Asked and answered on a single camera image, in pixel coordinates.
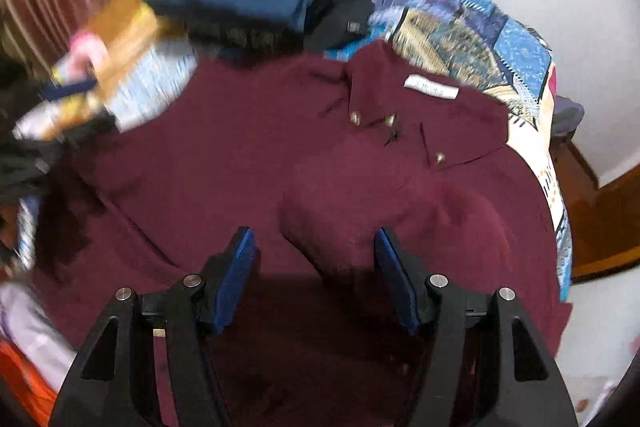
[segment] wooden furniture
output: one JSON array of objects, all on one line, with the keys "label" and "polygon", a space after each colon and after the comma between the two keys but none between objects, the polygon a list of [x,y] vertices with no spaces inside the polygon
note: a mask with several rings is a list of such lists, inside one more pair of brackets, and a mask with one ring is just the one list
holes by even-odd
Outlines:
[{"label": "wooden furniture", "polygon": [[640,166],[603,188],[570,144],[554,156],[574,240],[572,281],[640,263]]}]

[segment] bed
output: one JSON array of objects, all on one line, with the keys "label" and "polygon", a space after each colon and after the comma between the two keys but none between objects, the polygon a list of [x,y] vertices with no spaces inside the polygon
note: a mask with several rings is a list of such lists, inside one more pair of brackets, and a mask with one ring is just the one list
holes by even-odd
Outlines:
[{"label": "bed", "polygon": [[[572,240],[566,208],[548,145],[556,92],[552,51],[535,29],[503,13],[493,0],[374,0],[370,34],[327,56],[348,60],[375,39],[387,40],[399,55],[431,72],[446,74],[503,101],[510,108],[509,141],[537,177],[556,230],[560,298],[571,277]],[[180,96],[198,54],[184,36],[155,42],[106,102],[126,132],[155,118]],[[56,67],[65,77],[65,60]],[[39,107],[18,123],[16,133],[37,137],[56,117],[52,106]],[[24,198],[18,213],[17,252],[26,269],[34,265],[39,201]]]}]

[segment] blue gripper pad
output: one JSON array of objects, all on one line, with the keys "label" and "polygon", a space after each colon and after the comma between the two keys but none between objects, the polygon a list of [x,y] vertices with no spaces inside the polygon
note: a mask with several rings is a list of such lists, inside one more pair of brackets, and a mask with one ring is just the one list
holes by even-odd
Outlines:
[{"label": "blue gripper pad", "polygon": [[254,258],[254,232],[240,227],[224,253],[210,257],[201,272],[212,292],[209,295],[209,321],[217,334],[222,333],[234,318]]},{"label": "blue gripper pad", "polygon": [[421,261],[401,250],[390,230],[379,229],[374,240],[376,267],[385,278],[400,325],[411,335],[428,322],[430,300],[424,281],[427,272]]}]

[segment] shirt collar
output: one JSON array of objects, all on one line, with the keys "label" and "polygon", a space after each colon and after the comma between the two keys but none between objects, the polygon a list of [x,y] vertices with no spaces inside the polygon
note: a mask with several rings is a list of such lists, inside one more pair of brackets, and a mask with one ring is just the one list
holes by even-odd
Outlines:
[{"label": "shirt collar", "polygon": [[[332,68],[350,83],[350,120],[366,127],[390,123],[393,116],[399,126],[419,124],[431,168],[472,161],[507,143],[508,108],[502,102],[411,66],[386,42],[374,42]],[[411,74],[460,89],[452,100],[430,96],[404,87]]]}]

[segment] white cloth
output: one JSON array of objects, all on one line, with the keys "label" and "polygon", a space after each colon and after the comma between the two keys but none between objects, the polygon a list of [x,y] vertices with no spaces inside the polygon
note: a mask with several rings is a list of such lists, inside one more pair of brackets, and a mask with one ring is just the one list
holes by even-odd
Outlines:
[{"label": "white cloth", "polygon": [[0,335],[24,353],[54,391],[60,391],[76,352],[53,328],[33,290],[22,283],[0,283]]}]

